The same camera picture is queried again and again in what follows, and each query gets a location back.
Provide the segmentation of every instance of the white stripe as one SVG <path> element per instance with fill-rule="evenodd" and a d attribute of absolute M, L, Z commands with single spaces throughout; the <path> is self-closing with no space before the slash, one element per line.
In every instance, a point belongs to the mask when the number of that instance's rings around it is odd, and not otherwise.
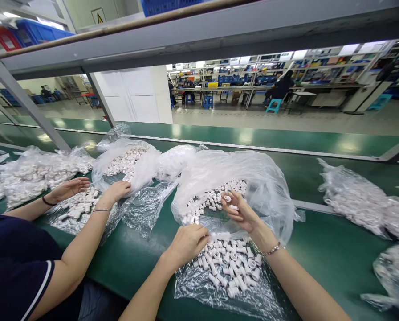
<path fill-rule="evenodd" d="M 0 123 L 2 125 L 11 125 L 15 126 L 12 123 Z M 31 127 L 31 128 L 40 128 L 35 125 L 17 125 L 20 127 Z M 80 129 L 69 129 L 69 128 L 58 128 L 54 127 L 57 130 L 65 131 L 65 132 L 81 132 L 87 134 L 99 134 L 105 135 L 107 132 L 94 132 L 94 131 L 86 131 Z M 317 156 L 317 157 L 332 157 L 332 158 L 344 158 L 344 159 L 352 159 L 357 161 L 375 161 L 382 162 L 381 159 L 377 156 L 358 156 L 358 155 L 345 155 L 345 154 L 334 154 L 334 153 L 326 153 L 326 152 L 312 152 L 300 149 L 284 149 L 284 148 L 272 148 L 272 147 L 261 147 L 261 146 L 248 146 L 248 145 L 237 145 L 237 144 L 226 144 L 226 143 L 215 143 L 215 142 L 206 142 L 200 140 L 183 140 L 176 138 L 165 138 L 165 137 L 154 137 L 154 136 L 142 136 L 142 135 L 131 135 L 132 138 L 141 138 L 141 139 L 149 139 L 149 140 L 162 140 L 162 141 L 170 141 L 175 143 L 184 143 L 184 144 L 204 144 L 209 146 L 219 146 L 219 147 L 229 147 L 229 148 L 242 148 L 242 149 L 251 149 L 251 150 L 259 150 L 264 152 L 281 152 L 287 154 L 298 154 L 298 155 L 308 155 L 308 156 Z"/>
<path fill-rule="evenodd" d="M 36 304 L 36 301 L 38 300 L 39 296 L 42 294 L 42 291 L 44 290 L 45 285 L 47 284 L 49 273 L 51 272 L 51 261 L 47 261 L 48 267 L 47 267 L 47 272 L 45 273 L 45 278 L 44 281 L 42 282 L 41 287 L 39 288 L 38 293 L 36 294 L 36 297 L 33 299 L 32 304 L 29 306 L 29 309 L 27 309 L 26 313 L 24 316 L 21 318 L 21 321 L 24 321 L 26 317 L 30 314 L 30 310 L 34 307 Z"/>

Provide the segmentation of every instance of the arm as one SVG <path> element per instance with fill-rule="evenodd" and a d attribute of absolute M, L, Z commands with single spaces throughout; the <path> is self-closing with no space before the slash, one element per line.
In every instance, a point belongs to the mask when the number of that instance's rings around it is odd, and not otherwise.
<path fill-rule="evenodd" d="M 226 193 L 231 197 L 231 204 L 238 211 L 228 207 L 222 195 L 223 208 L 228 216 L 246 230 L 259 250 L 269 252 L 278 240 L 272 231 L 262 222 L 243 197 L 235 192 Z M 283 287 L 290 302 L 304 321 L 349 321 L 350 317 L 326 292 L 325 289 L 284 249 L 266 256 L 272 271 Z"/>
<path fill-rule="evenodd" d="M 52 192 L 45 195 L 44 199 L 50 204 L 57 204 L 58 202 L 71 198 L 79 192 L 85 191 L 89 186 L 90 181 L 87 177 L 75 178 L 55 188 Z M 42 198 L 39 198 L 29 204 L 4 213 L 4 215 L 22 218 L 26 221 L 34 221 L 51 207 L 52 206 L 45 204 Z"/>
<path fill-rule="evenodd" d="M 154 321 L 167 283 L 177 269 L 198 256 L 206 246 L 208 230 L 192 224 L 179 227 L 173 243 L 161 255 L 152 273 L 134 295 L 120 321 Z"/>
<path fill-rule="evenodd" d="M 66 248 L 61 260 L 54 261 L 49 285 L 29 321 L 40 318 L 76 290 L 100 243 L 112 205 L 129 191 L 130 183 L 119 181 L 100 197 L 94 209 L 109 211 L 92 212 L 81 232 Z"/>

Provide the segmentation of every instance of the person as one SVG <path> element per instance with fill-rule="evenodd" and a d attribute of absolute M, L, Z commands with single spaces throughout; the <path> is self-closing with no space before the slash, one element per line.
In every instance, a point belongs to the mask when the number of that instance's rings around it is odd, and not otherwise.
<path fill-rule="evenodd" d="M 183 84 L 183 88 L 192 88 L 194 83 L 189 78 L 185 78 L 185 83 Z M 193 103 L 195 103 L 195 93 L 192 91 L 185 91 L 183 93 L 182 104 L 186 105 L 186 95 L 191 95 Z"/>
<path fill-rule="evenodd" d="M 294 81 L 292 80 L 293 70 L 288 70 L 283 78 L 277 80 L 271 89 L 265 93 L 264 105 L 268 105 L 271 97 L 272 99 L 283 99 L 288 93 L 289 89 L 294 86 Z"/>
<path fill-rule="evenodd" d="M 170 100 L 173 103 L 173 105 L 175 106 L 177 104 L 177 101 L 176 101 L 176 97 L 173 94 L 173 89 L 174 89 L 174 86 L 171 83 L 171 80 L 168 80 L 168 90 L 170 91 Z"/>
<path fill-rule="evenodd" d="M 41 86 L 41 88 L 42 88 L 42 89 L 41 89 L 42 97 L 44 97 L 44 98 L 49 98 L 49 97 L 52 96 L 52 95 L 51 95 L 51 92 L 50 92 L 49 90 L 46 90 L 44 86 Z"/>
<path fill-rule="evenodd" d="M 33 220 L 90 186 L 67 181 L 43 198 L 0 215 L 0 320 L 96 320 L 102 297 L 84 276 L 102 238 L 112 205 L 130 191 L 114 183 L 99 199 L 83 229 L 63 252 Z"/>
<path fill-rule="evenodd" d="M 231 197 L 227 203 L 224 196 Z M 232 190 L 222 194 L 222 206 L 228 217 L 247 231 L 265 255 L 290 302 L 304 321 L 349 321 L 350 317 L 320 284 L 280 245 L 272 231 L 263 223 L 241 194 Z M 161 255 L 152 273 L 134 295 L 119 318 L 120 321 L 153 321 L 171 276 L 191 262 L 209 240 L 201 225 L 180 227 L 170 247 Z"/>

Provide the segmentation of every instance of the metal shelf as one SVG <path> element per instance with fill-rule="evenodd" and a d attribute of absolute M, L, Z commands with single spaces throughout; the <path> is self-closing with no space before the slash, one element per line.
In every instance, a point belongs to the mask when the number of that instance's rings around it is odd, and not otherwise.
<path fill-rule="evenodd" d="M 1 61 L 30 79 L 396 38 L 399 0 L 263 0 Z"/>

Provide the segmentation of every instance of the dark blue shirt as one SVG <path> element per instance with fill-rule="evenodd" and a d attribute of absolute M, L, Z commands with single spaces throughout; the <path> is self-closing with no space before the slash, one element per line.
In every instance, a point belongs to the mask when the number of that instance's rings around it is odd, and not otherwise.
<path fill-rule="evenodd" d="M 28 320 L 63 251 L 33 223 L 0 215 L 0 320 Z M 39 320 L 77 320 L 83 285 Z"/>

